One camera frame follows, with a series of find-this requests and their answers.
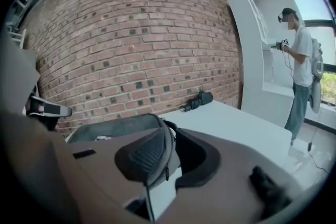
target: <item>dark brick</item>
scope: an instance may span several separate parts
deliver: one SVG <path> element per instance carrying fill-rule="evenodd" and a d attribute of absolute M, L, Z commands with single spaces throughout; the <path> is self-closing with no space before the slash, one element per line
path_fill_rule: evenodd
<path fill-rule="evenodd" d="M 136 87 L 137 89 L 141 89 L 141 88 L 142 88 L 142 82 L 136 82 L 136 83 L 135 83 L 135 87 Z"/>

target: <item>brick wall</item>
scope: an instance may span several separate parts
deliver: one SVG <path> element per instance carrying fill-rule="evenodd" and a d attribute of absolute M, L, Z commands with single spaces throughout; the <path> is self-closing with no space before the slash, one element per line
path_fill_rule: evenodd
<path fill-rule="evenodd" d="M 45 0 L 27 17 L 43 98 L 71 106 L 59 132 L 197 94 L 238 104 L 239 39 L 227 0 Z"/>

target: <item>white desk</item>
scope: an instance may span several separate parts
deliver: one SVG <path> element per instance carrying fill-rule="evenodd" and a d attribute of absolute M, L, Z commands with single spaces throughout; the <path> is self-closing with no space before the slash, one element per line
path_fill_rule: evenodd
<path fill-rule="evenodd" d="M 213 101 L 189 112 L 173 111 L 160 117 L 178 127 L 217 136 L 247 145 L 278 166 L 285 164 L 291 133 L 273 123 L 250 115 L 229 105 Z M 157 220 L 176 196 L 175 181 L 181 169 L 150 191 L 152 209 Z"/>

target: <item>backpack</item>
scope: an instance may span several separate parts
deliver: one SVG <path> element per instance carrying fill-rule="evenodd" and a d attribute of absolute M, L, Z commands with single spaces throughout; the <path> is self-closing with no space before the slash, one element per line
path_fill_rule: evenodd
<path fill-rule="evenodd" d="M 309 96 L 310 107 L 314 113 L 318 113 L 321 103 L 321 83 L 323 76 L 323 58 L 321 44 L 312 38 L 313 55 L 311 58 L 311 73 L 313 75 L 313 83 L 311 85 L 311 92 Z"/>

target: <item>white floor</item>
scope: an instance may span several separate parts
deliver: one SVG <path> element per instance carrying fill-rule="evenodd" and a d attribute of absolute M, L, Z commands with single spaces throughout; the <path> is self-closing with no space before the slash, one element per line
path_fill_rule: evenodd
<path fill-rule="evenodd" d="M 308 143 L 311 141 L 310 155 L 319 167 L 329 172 L 336 160 L 336 135 L 304 123 L 294 145 L 289 149 L 284 165 L 284 169 L 303 189 L 308 189 L 327 176 L 325 171 L 316 167 L 308 154 Z"/>

